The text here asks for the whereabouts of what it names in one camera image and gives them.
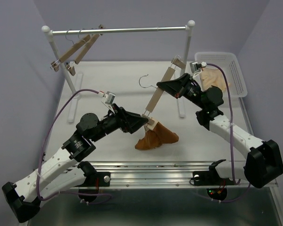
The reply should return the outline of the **brown underwear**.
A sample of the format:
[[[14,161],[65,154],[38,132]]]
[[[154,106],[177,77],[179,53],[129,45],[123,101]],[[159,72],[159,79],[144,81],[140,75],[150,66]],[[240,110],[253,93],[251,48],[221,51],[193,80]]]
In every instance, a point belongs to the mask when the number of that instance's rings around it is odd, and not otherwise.
[[[164,144],[173,144],[179,141],[179,136],[166,128],[160,122],[146,127],[145,136],[139,139],[135,149],[140,151],[152,150],[159,148]]]

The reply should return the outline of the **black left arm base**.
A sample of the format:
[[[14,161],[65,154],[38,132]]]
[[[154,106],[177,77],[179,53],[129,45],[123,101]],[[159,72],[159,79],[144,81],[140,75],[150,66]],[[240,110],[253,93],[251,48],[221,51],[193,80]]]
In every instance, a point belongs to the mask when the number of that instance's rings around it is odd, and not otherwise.
[[[77,167],[83,173],[83,182],[76,186],[79,188],[78,197],[82,203],[101,204],[112,198],[109,194],[103,194],[108,199],[96,202],[96,199],[101,196],[100,187],[110,186],[111,173],[109,171],[97,171],[88,161],[82,161]]]

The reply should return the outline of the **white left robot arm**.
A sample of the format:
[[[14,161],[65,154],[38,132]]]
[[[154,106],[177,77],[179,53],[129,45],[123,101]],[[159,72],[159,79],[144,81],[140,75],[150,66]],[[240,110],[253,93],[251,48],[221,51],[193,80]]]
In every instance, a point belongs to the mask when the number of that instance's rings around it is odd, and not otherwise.
[[[86,186],[95,182],[93,166],[83,161],[96,149],[94,142],[117,129],[124,133],[135,133],[148,121],[148,118],[128,112],[116,104],[112,104],[111,110],[103,120],[99,120],[94,113],[83,115],[76,125],[74,134],[41,165],[40,169],[15,183],[7,182],[2,187],[6,201],[19,223],[33,218],[40,211],[40,203],[61,192],[62,187],[68,189],[74,186],[74,183],[68,180],[59,185],[50,195],[41,194],[48,185],[76,163],[82,169],[79,180]]]

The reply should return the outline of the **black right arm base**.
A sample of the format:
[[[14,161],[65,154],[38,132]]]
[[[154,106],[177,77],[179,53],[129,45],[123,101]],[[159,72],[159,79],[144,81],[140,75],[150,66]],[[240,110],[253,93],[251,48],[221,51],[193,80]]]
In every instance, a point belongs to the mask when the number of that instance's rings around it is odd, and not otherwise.
[[[229,176],[221,178],[217,167],[222,163],[228,163],[225,159],[218,160],[209,165],[208,170],[194,171],[189,183],[193,186],[218,186],[218,188],[207,188],[209,198],[217,201],[224,201],[227,197],[227,185],[235,185]]]

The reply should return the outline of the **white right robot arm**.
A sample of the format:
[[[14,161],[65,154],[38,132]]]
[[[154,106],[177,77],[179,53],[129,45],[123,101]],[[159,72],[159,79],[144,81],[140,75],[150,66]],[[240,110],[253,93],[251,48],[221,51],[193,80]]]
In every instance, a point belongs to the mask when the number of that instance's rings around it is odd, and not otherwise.
[[[199,176],[200,180],[205,178],[210,184],[218,184],[223,179],[240,179],[262,188],[283,174],[279,145],[251,135],[228,119],[218,108],[224,103],[220,88],[212,86],[203,91],[188,73],[178,79],[158,82],[157,86],[176,99],[184,97],[200,107],[196,112],[199,124],[227,141],[231,152],[236,149],[245,158],[245,163],[240,165],[234,163],[233,156],[230,161],[218,160],[209,166],[205,175]]]

